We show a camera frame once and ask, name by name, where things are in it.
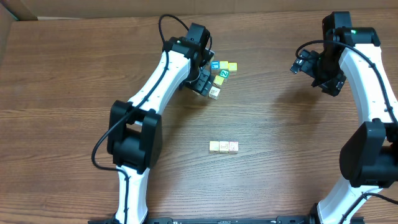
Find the red Q letter block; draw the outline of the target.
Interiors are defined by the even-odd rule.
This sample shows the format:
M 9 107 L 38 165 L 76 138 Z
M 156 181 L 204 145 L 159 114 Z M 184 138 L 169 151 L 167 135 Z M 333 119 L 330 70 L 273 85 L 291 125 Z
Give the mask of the red Q letter block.
M 229 142 L 229 153 L 237 154 L 238 151 L 239 151 L 239 143 L 237 141 L 230 141 Z

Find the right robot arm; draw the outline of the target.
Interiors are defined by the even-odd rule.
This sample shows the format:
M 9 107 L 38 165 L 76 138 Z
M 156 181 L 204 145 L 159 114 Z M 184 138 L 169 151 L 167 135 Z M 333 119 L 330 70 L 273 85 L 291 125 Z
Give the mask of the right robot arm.
M 291 71 L 306 73 L 312 86 L 330 96 L 349 83 L 359 126 L 341 148 L 337 183 L 294 223 L 362 223 L 356 212 L 397 182 L 397 98 L 375 29 L 354 27 L 348 11 L 334 11 L 323 19 L 322 31 L 322 52 L 301 45 Z

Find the white dotted wooden block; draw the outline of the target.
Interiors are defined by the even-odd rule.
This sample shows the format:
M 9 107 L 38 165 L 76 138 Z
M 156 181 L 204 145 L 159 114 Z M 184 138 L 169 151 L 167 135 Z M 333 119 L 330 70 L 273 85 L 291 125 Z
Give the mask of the white dotted wooden block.
M 219 152 L 220 153 L 229 153 L 229 142 L 228 141 L 220 141 L 219 142 Z

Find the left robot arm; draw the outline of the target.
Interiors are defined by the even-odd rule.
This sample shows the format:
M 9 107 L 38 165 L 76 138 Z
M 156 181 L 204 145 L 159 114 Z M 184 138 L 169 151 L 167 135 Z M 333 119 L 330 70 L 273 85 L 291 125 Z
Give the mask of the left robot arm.
M 164 43 L 161 60 L 146 84 L 127 102 L 111 107 L 107 152 L 119 174 L 119 207 L 112 223 L 144 223 L 149 171 L 162 150 L 162 113 L 174 92 L 187 87 L 202 96 L 214 76 L 205 69 L 214 53 L 210 31 L 191 24 L 184 37 Z

